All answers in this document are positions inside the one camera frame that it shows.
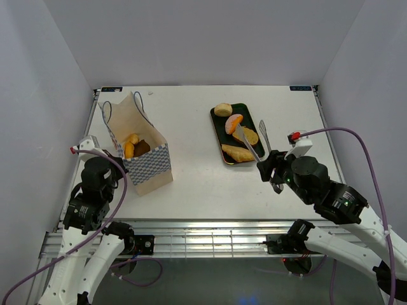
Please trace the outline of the metal serving tongs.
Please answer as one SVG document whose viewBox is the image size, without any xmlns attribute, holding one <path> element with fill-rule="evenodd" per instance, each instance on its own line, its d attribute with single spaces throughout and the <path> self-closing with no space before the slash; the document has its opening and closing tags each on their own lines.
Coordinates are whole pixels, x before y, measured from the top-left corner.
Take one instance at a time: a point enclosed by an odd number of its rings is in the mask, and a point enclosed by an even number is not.
<svg viewBox="0 0 407 305">
<path fill-rule="evenodd" d="M 254 156 L 254 158 L 255 158 L 255 161 L 256 162 L 260 162 L 260 161 L 262 161 L 263 160 L 263 158 L 266 156 L 266 151 L 264 150 L 264 148 L 263 148 L 263 145 L 262 145 L 262 143 L 261 143 L 261 139 L 260 139 L 260 136 L 259 136 L 259 142 L 257 143 L 257 145 L 256 146 L 251 146 L 250 145 L 250 143 L 248 142 L 248 140 L 245 138 L 245 135 L 244 135 L 244 132 L 243 132 L 243 130 L 242 130 L 242 125 L 241 124 L 239 124 L 238 126 L 237 126 L 237 128 L 236 128 L 236 130 L 238 131 L 238 133 L 239 133 L 239 135 L 243 138 L 243 140 L 244 140 L 244 145 L 246 146 L 246 148 L 252 153 L 252 155 Z M 255 131 L 256 133 L 257 133 L 257 130 L 255 129 L 255 127 L 253 127 L 253 126 L 250 126 L 250 127 L 248 127 L 248 128 L 250 128 L 251 130 L 253 130 L 253 131 Z"/>
</svg>

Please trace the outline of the brown chocolate swirl bread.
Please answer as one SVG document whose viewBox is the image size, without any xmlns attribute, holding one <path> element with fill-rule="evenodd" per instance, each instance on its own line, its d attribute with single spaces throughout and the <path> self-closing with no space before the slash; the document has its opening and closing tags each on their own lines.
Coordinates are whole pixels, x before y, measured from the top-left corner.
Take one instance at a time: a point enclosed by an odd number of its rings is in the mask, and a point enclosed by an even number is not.
<svg viewBox="0 0 407 305">
<path fill-rule="evenodd" d="M 138 158 L 151 150 L 150 145 L 145 140 L 140 140 L 137 145 L 134 145 L 134 158 Z"/>
</svg>

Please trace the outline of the blue checkered paper bag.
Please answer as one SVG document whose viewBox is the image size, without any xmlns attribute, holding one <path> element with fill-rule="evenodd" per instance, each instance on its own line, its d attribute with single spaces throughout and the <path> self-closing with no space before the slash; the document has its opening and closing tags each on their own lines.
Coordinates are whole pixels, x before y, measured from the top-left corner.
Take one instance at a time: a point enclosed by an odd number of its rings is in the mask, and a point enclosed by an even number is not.
<svg viewBox="0 0 407 305">
<path fill-rule="evenodd" d="M 120 103 L 100 102 L 102 120 L 139 196 L 173 181 L 169 145 L 155 128 L 139 92 Z"/>
</svg>

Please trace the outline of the small pale croissant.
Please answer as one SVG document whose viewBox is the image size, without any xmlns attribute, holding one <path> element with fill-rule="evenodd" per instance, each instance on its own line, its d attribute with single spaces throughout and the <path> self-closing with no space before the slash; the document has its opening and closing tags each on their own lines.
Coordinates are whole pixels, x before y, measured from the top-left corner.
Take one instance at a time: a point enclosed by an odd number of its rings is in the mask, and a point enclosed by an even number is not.
<svg viewBox="0 0 407 305">
<path fill-rule="evenodd" d="M 132 133 L 131 135 L 129 135 L 128 140 L 129 143 L 133 144 L 133 145 L 137 145 L 140 141 L 138 134 L 136 133 Z"/>
</svg>

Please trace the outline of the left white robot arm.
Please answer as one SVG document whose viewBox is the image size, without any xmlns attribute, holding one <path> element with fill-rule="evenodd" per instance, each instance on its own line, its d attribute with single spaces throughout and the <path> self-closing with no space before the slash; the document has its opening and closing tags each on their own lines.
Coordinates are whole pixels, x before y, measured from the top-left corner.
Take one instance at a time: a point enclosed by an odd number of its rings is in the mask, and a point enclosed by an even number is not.
<svg viewBox="0 0 407 305">
<path fill-rule="evenodd" d="M 104 219 L 126 172 L 122 160 L 107 151 L 85 161 L 63 220 L 62 260 L 54 265 L 39 304 L 91 304 L 116 257 L 134 249 L 130 225 Z"/>
</svg>

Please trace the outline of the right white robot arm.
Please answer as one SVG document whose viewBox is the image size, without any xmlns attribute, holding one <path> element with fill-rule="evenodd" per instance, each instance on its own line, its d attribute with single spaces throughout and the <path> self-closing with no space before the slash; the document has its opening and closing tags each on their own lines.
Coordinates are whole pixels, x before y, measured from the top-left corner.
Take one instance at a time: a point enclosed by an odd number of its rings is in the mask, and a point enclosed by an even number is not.
<svg viewBox="0 0 407 305">
<path fill-rule="evenodd" d="M 285 184 L 317 214 L 364 243 L 360 247 L 297 219 L 286 234 L 265 242 L 270 251 L 328 255 L 365 273 L 386 294 L 391 292 L 391 277 L 395 276 L 395 298 L 406 301 L 406 241 L 392 229 L 384 228 L 384 221 L 362 195 L 351 186 L 331 180 L 327 167 L 311 156 L 297 158 L 274 150 L 257 168 L 262 181 L 273 187 Z"/>
</svg>

